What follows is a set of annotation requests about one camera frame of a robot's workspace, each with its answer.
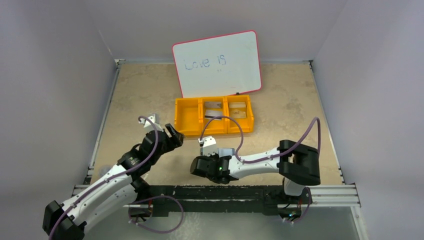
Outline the blue leather card holder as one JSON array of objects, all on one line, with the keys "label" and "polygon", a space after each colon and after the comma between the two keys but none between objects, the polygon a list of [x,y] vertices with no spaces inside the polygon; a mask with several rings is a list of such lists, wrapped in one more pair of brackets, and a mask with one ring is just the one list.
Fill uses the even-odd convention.
[{"label": "blue leather card holder", "polygon": [[218,155],[220,158],[227,157],[227,156],[234,156],[235,155],[235,149],[234,148],[219,148],[218,149]]}]

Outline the white VIP card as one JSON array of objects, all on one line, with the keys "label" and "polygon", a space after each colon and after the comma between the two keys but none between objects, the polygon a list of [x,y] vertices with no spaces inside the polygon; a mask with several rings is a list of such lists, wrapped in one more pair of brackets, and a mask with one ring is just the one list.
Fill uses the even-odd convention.
[{"label": "white VIP card", "polygon": [[221,120],[222,119],[222,115],[223,115],[223,112],[222,111],[213,110],[213,109],[206,109],[205,110],[205,113],[204,113],[204,118],[205,119],[208,119],[208,120],[211,120],[211,119]]}]

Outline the grey credit card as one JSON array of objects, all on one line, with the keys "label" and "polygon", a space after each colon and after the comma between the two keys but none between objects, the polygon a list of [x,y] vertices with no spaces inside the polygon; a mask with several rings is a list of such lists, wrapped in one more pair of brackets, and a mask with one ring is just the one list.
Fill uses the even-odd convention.
[{"label": "grey credit card", "polygon": [[206,109],[222,109],[222,104],[220,101],[205,101],[204,107]]}]

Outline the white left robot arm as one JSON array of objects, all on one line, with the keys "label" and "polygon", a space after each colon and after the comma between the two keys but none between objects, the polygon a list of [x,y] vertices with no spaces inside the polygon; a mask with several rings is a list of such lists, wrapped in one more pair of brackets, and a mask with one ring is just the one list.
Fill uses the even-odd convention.
[{"label": "white left robot arm", "polygon": [[81,240],[97,220],[140,197],[150,197],[142,179],[159,158],[183,145],[184,134],[171,124],[154,127],[141,143],[124,153],[107,173],[85,190],[59,203],[50,202],[42,228],[50,240]]}]

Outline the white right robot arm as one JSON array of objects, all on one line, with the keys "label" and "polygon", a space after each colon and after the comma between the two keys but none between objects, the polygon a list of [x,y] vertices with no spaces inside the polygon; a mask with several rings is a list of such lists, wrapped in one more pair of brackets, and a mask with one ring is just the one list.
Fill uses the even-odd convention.
[{"label": "white right robot arm", "polygon": [[237,157],[234,148],[218,148],[216,140],[207,137],[200,155],[192,161],[190,173],[216,184],[278,173],[283,176],[284,193],[298,197],[305,187],[321,184],[319,155],[317,148],[285,139],[268,151]]}]

